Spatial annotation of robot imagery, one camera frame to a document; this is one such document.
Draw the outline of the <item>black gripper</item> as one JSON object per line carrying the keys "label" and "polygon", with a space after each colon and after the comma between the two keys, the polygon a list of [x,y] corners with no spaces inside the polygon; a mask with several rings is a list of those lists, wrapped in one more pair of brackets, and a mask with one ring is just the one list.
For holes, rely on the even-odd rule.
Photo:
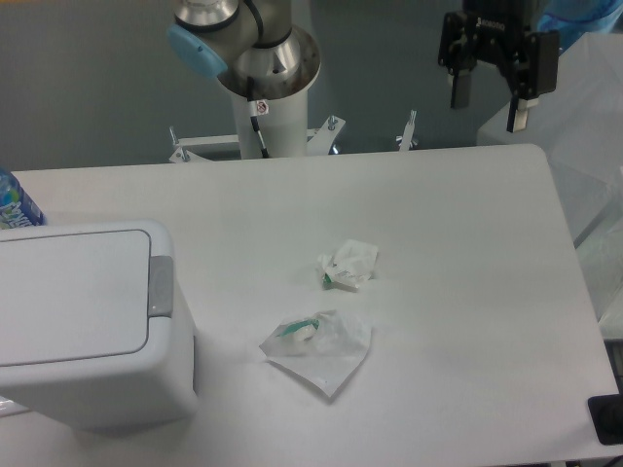
{"label": "black gripper", "polygon": [[471,71],[479,61],[508,65],[506,130],[527,128],[530,110],[558,79],[560,33],[532,28],[544,7],[543,1],[463,1],[444,15],[437,62],[450,77],[452,108],[469,105]]}

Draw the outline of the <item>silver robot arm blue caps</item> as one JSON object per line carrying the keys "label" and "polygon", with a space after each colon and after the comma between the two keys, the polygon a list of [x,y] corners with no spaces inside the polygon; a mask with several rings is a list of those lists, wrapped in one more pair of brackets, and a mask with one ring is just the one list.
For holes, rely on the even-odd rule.
{"label": "silver robot arm blue caps", "polygon": [[[497,69],[510,91],[506,129],[526,128],[530,109],[555,90],[561,37],[536,31],[537,1],[464,1],[444,15],[437,62],[451,83],[450,105],[468,106],[471,73]],[[289,1],[175,1],[166,38],[196,74],[229,95],[245,160],[325,156],[345,121],[308,127],[308,91],[320,72],[318,44],[292,21]]]}

